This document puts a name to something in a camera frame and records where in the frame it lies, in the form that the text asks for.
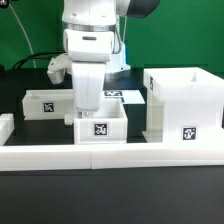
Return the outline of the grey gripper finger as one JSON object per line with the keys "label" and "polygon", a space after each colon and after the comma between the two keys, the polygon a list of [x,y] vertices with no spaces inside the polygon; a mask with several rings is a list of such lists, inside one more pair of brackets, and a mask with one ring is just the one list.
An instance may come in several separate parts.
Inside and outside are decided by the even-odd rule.
{"label": "grey gripper finger", "polygon": [[93,112],[78,112],[78,118],[92,118]]}

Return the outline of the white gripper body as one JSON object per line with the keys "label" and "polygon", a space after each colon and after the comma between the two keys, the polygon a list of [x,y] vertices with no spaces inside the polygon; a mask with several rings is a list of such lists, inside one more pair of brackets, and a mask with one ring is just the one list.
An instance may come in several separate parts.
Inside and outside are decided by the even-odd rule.
{"label": "white gripper body", "polygon": [[79,112],[99,109],[106,73],[114,48],[114,33],[64,30],[64,48],[71,62],[74,104]]}

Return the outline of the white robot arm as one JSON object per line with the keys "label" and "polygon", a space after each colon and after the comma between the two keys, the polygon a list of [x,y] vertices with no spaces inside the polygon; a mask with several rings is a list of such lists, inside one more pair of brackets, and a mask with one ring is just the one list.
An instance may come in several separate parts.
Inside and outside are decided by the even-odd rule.
{"label": "white robot arm", "polygon": [[145,18],[160,0],[64,0],[64,52],[51,59],[47,74],[54,84],[72,76],[74,108],[91,113],[100,107],[104,77],[122,50],[119,16]]}

